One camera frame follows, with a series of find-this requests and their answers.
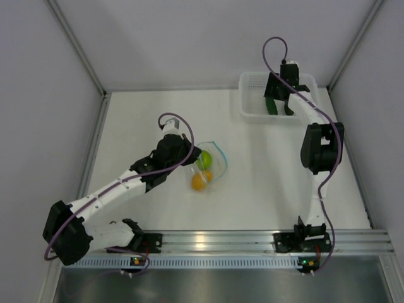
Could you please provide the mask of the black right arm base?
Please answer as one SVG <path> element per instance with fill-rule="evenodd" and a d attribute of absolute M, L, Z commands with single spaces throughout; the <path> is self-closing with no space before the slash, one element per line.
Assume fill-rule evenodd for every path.
<path fill-rule="evenodd" d="M 274 248 L 277 253 L 329 253 L 331 238 L 326 224 L 305 224 L 300 216 L 291 232 L 273 234 Z"/>

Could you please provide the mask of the orange fake fruit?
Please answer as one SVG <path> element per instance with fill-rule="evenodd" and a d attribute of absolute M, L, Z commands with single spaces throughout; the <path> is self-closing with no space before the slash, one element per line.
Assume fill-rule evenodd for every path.
<path fill-rule="evenodd" d="M 209 170 L 200 171 L 193 175 L 191 187 L 195 191 L 202 191 L 208 187 L 212 178 L 212 173 Z"/>

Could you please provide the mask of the clear zip bag blue seal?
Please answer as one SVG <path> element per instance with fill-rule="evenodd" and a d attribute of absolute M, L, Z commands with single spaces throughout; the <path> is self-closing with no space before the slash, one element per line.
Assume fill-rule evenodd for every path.
<path fill-rule="evenodd" d="M 201 150 L 208 151 L 212 156 L 212 165 L 208 169 L 212 173 L 212 181 L 209 183 L 208 187 L 202 191 L 195 191 L 191 187 L 191 180 L 194 174 L 202 171 L 196 165 L 196 162 L 186 167 L 186 186 L 194 193 L 209 193 L 213 192 L 214 188 L 220 182 L 220 179 L 223 178 L 228 169 L 228 161 L 225 156 L 223 150 L 218 146 L 215 141 L 205 141 L 199 142 L 196 145 Z"/>

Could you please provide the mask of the light green fake lime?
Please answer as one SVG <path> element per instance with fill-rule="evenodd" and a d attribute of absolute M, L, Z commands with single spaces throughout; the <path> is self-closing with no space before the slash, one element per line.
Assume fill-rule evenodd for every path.
<path fill-rule="evenodd" d="M 206 150 L 202 150 L 196 161 L 196 165 L 200 170 L 208 170 L 212 165 L 212 161 L 211 154 Z"/>

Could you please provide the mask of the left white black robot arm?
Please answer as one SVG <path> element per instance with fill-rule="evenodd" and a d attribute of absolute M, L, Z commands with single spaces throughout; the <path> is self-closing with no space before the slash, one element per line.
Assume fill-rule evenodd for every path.
<path fill-rule="evenodd" d="M 59 259 L 68 266 L 101 249 L 138 251 L 144 232 L 136 222 L 125 218 L 97 227 L 96 219 L 161 185 L 176 168 L 193 164 L 200 154 L 201 149 L 185 134 L 167 134 L 148 156 L 110 184 L 76 201 L 54 203 L 42 234 L 48 244 L 44 259 Z"/>

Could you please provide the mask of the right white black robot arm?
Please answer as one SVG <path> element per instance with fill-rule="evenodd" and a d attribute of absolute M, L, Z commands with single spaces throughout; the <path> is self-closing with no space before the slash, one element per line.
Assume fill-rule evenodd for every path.
<path fill-rule="evenodd" d="M 278 73 L 270 71 L 264 91 L 264 102 L 269 115 L 297 118 L 305 127 L 300 148 L 300 162 L 311 175 L 311 202 L 306 222 L 329 225 L 324 199 L 328 181 L 342 160 L 345 128 L 340 122 L 320 109 L 315 101 L 317 91 L 301 81 L 299 65 L 282 60 Z"/>

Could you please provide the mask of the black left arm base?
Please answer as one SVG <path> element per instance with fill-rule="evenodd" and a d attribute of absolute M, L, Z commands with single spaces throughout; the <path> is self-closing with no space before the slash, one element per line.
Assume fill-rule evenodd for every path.
<path fill-rule="evenodd" d="M 123 219 L 122 223 L 126 224 L 131 229 L 134 236 L 127 246 L 108 247 L 106 249 L 108 253 L 118 253 L 119 251 L 123 251 L 124 253 L 136 252 L 143 254 L 161 253 L 163 238 L 161 233 L 145 232 L 140 228 L 137 222 L 134 222 L 129 218 Z"/>

